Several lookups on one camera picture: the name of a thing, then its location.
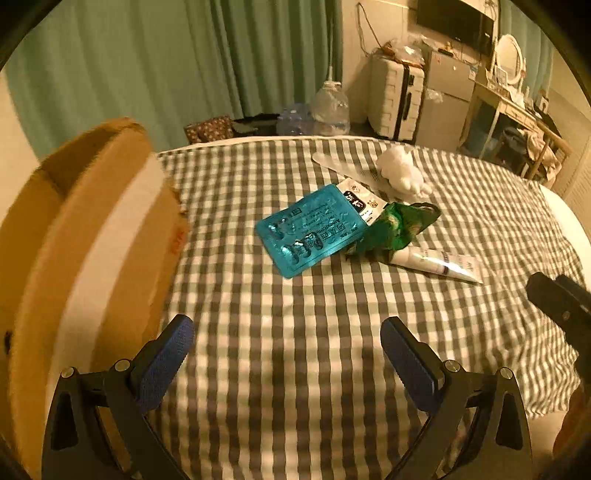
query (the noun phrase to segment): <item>white tube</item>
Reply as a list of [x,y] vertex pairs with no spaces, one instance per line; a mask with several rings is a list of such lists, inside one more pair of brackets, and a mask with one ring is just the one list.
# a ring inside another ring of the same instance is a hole
[[392,252],[390,263],[446,277],[482,283],[480,262],[468,255],[449,254],[420,247],[406,247]]

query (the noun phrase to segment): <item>bed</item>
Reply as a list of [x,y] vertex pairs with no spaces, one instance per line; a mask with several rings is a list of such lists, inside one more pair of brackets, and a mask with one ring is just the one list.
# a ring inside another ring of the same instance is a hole
[[478,257],[483,285],[343,253],[280,276],[254,226],[342,179],[312,153],[372,170],[389,145],[270,137],[160,154],[193,227],[164,321],[189,315],[197,338],[154,423],[192,478],[384,478],[425,420],[382,353],[380,323],[392,315],[441,359],[510,367],[529,419],[566,410],[576,353],[524,287],[536,271],[584,284],[591,245],[537,183],[462,155],[413,152],[442,211],[414,244]]

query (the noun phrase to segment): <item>suitcase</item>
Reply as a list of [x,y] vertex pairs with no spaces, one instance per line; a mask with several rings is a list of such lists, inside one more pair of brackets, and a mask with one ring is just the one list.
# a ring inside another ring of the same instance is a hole
[[424,78],[419,68],[372,56],[368,119],[378,135],[391,140],[413,140]]

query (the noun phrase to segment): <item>cardboard box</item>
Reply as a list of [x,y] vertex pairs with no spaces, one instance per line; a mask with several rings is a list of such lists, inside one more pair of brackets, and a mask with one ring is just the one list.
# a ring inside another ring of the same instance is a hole
[[130,119],[63,145],[21,190],[0,226],[0,335],[10,344],[0,432],[34,479],[61,370],[110,368],[157,336],[187,229]]

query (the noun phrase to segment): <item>wall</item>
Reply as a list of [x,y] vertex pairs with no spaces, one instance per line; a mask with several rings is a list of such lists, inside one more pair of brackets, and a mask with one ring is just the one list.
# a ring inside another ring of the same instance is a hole
[[591,106],[557,51],[548,97],[548,113],[574,151],[552,189],[564,199],[591,238]]
[[[392,39],[406,40],[409,34],[425,35],[438,46],[444,46],[451,39],[428,28],[417,25],[416,10],[420,0],[362,0],[361,4],[367,12],[378,40],[383,44]],[[485,15],[498,17],[498,9],[485,5],[485,0],[464,0]],[[361,47],[358,31],[358,20],[365,39],[365,50],[371,52],[377,47],[374,36],[369,29],[363,12],[357,18],[358,0],[342,0],[343,12],[343,89],[349,98],[352,122],[365,122],[367,118],[367,92],[369,87],[369,63]],[[498,26],[495,23],[494,35]],[[476,63],[480,55],[470,47],[459,48],[453,42],[458,58]]]
[[0,72],[0,223],[29,175],[39,165],[22,131],[8,92],[6,74]]

